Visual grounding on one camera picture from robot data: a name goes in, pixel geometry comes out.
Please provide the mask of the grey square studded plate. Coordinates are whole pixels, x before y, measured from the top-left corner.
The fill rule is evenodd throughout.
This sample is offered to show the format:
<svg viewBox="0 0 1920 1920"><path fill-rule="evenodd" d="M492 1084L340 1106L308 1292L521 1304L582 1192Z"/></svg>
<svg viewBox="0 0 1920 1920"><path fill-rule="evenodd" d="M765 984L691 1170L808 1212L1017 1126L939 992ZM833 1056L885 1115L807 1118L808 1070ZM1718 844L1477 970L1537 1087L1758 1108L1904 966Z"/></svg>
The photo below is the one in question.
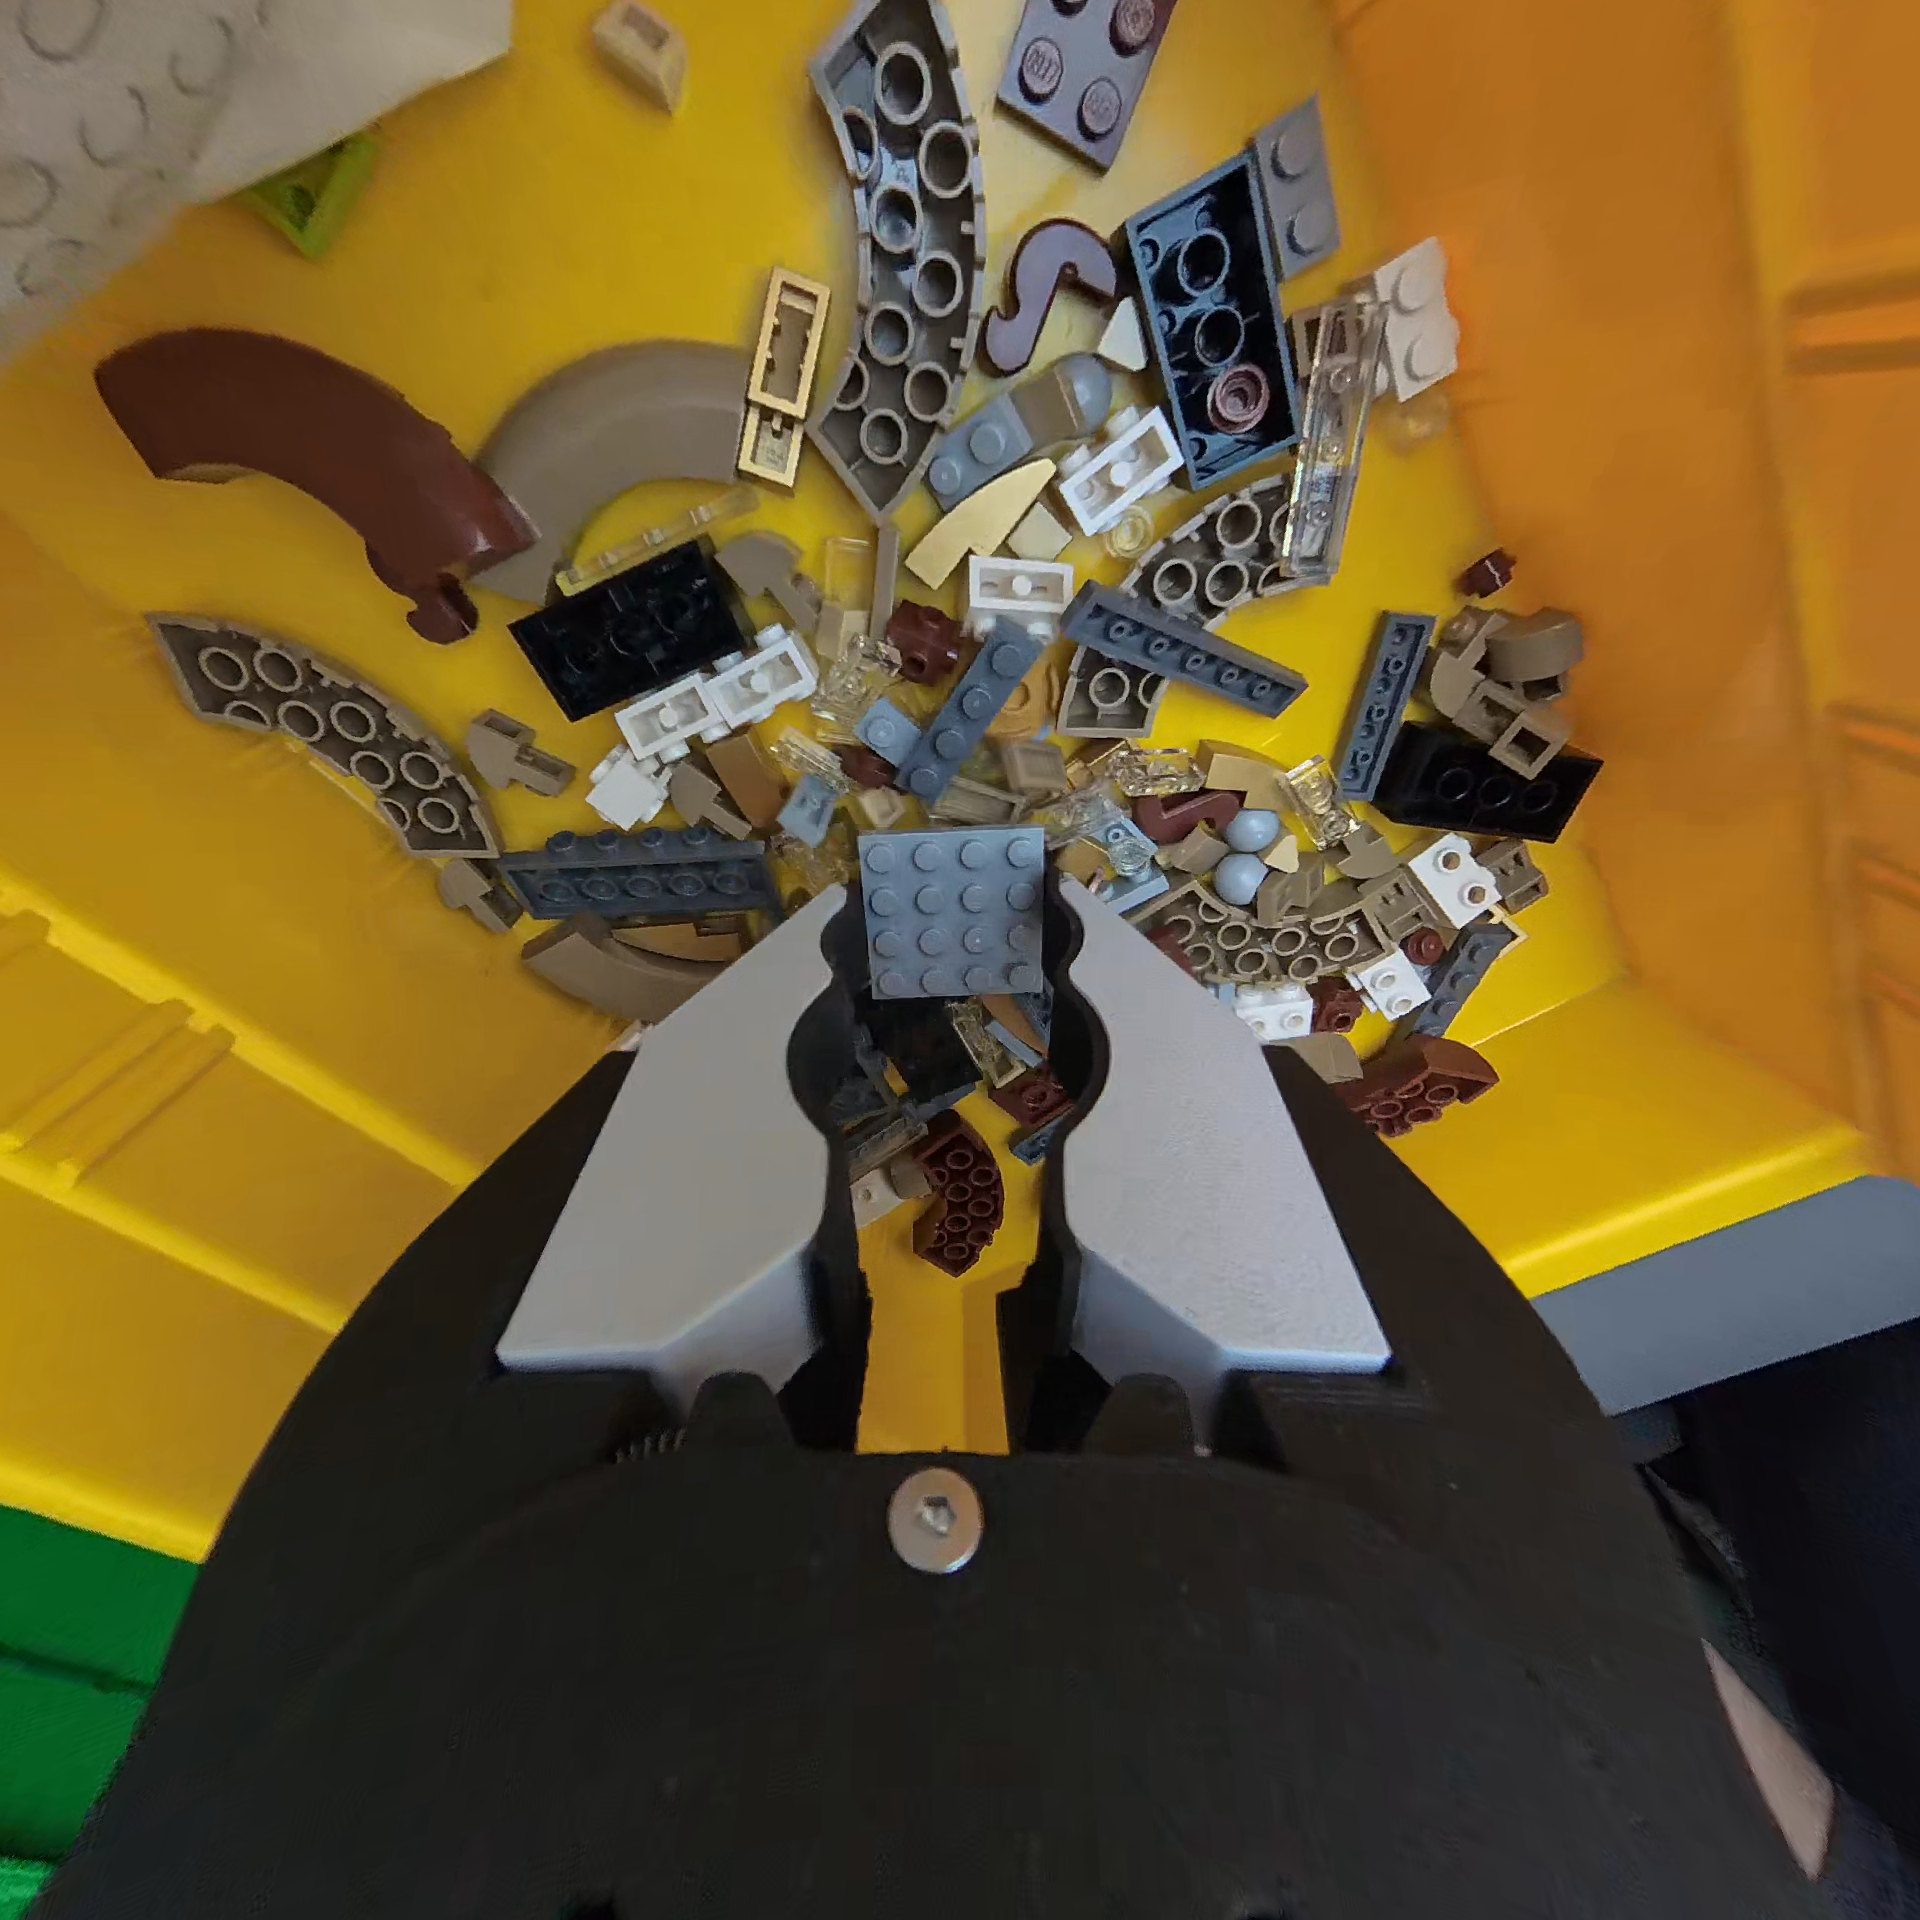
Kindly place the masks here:
<svg viewBox="0 0 1920 1920"><path fill-rule="evenodd" d="M857 871L877 1001L1045 985L1041 827L864 832Z"/></svg>

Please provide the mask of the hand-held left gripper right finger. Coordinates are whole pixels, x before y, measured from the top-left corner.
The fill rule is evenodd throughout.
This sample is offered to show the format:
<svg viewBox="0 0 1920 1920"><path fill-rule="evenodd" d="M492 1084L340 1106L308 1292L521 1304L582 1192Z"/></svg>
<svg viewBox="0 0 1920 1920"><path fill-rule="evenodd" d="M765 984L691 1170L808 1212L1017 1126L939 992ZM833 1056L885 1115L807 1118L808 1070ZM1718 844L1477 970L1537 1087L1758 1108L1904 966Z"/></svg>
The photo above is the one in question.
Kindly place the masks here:
<svg viewBox="0 0 1920 1920"><path fill-rule="evenodd" d="M1068 1450L1161 1376L1209 1441L1227 1380L1376 1376L1389 1346L1254 1034L1077 880L1046 879L1069 1096L1040 1242L996 1304L1011 1447Z"/></svg>

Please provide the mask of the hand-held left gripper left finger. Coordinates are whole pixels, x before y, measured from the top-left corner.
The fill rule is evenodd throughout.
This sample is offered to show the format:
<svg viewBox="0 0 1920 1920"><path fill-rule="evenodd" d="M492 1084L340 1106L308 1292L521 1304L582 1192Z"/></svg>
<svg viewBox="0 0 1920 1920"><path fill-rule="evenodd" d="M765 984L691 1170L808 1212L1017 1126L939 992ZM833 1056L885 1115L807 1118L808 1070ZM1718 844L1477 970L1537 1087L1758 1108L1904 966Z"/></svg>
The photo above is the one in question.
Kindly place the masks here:
<svg viewBox="0 0 1920 1920"><path fill-rule="evenodd" d="M873 1302L831 1118L854 1009L827 888L663 1020L632 1056L495 1359L640 1370L671 1411L747 1374L798 1441L852 1450Z"/></svg>

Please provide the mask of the pile of assorted toy bricks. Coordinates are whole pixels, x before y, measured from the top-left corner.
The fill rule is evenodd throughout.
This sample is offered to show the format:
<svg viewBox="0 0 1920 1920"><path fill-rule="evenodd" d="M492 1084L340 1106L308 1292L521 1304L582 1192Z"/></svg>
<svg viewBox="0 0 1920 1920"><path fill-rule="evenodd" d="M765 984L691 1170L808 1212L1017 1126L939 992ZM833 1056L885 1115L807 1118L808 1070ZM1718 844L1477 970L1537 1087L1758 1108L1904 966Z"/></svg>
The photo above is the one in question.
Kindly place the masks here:
<svg viewBox="0 0 1920 1920"><path fill-rule="evenodd" d="M926 587L968 564L979 667L1072 642L1068 691L1120 736L1101 686L1169 686L1264 721L1302 675L1220 634L1236 609L1325 587L1349 531L1364 427L1381 394L1425 394L1456 363L1446 259L1431 242L1320 304L1287 283L1336 251L1336 199L1316 100L1287 108L1244 152L1127 216L1113 234L1055 216L1021 230L987 303L979 130L945 6L860 6L808 66L848 172L854 291L848 350L817 394L829 294L771 278L753 358L712 369L703 344L647 344L656 424L636 400L588 396L604 352L556 374L503 416L476 465L432 466L424 425L335 360L243 328L173 328L121 348L99 394L157 475L216 484L268 475L343 512L369 563L408 560L393 587L416 628L473 628L479 586L537 604L511 635L571 719L617 713L631 761L681 752L640 721L654 686L703 692L740 646L747 540L675 535L654 560L568 558L617 491L716 466L716 424L671 439L681 400L740 434L735 473L785 488L813 447L877 535L924 484L941 516L904 555ZM1361 1014L1393 1024L1335 1091L1381 1138L1406 1138L1497 1084L1459 1020L1519 939L1513 918L1548 882L1555 842L1599 764L1575 752L1551 699L1581 654L1575 620L1462 609L1445 628L1385 610L1329 760L1229 775L1233 744L1203 742L1180 788L1136 822L1077 826L1120 780L1117 755L1077 761L1069 800L1030 800L1029 826L1069 855L1103 846L1113 905L1193 970L1265 1041L1347 1048Z"/></svg>

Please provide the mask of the pale numbered paper bag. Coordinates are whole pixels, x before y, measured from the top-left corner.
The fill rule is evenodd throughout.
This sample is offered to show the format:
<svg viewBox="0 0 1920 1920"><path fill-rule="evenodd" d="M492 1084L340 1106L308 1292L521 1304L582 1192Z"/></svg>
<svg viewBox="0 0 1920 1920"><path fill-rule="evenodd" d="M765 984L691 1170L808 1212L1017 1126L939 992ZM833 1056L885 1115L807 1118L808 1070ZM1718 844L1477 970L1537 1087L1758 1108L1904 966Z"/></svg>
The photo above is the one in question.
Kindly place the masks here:
<svg viewBox="0 0 1920 1920"><path fill-rule="evenodd" d="M1 354L165 235L500 59L511 3L4 3Z"/></svg>

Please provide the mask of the green plastic bin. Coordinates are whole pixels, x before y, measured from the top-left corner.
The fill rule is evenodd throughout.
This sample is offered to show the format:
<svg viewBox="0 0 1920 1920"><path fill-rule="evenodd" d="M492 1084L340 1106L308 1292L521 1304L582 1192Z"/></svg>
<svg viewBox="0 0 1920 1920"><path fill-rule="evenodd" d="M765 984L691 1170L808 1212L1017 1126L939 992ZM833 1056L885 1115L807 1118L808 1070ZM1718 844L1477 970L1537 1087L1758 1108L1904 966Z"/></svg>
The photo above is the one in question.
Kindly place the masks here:
<svg viewBox="0 0 1920 1920"><path fill-rule="evenodd" d="M56 1862L157 1686L195 1559L1 1512L1 1851Z"/></svg>

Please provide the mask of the yellow plastic bin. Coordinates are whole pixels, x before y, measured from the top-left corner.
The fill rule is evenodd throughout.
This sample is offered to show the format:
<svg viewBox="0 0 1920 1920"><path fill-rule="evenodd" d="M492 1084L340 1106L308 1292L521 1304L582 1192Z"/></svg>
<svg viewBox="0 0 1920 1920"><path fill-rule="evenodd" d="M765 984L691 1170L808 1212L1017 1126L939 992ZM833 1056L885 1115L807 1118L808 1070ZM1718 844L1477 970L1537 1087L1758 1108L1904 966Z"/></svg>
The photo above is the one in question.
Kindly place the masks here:
<svg viewBox="0 0 1920 1920"><path fill-rule="evenodd" d="M609 1043L445 910L349 788L207 728L144 615L303 641L454 738L481 710L582 770L505 623L440 650L300 494L167 484L110 350L233 324L334 352L476 449L581 352L752 346L773 267L849 310L808 59L848 6L660 6L667 114L518 6L511 58L391 118L343 240L183 220L4 371L4 1500L204 1556L395 1256ZM992 262L1108 232L1319 94L1344 251L1433 235L1459 371L1376 416L1342 571L1227 634L1307 675L1333 752L1376 617L1513 609L1589 654L1603 772L1460 1034L1500 1089L1399 1153L1548 1294L1875 1169L1916 1172L1916 6L1180 6L1095 177L992 104L1020 6L952 6Z"/></svg>

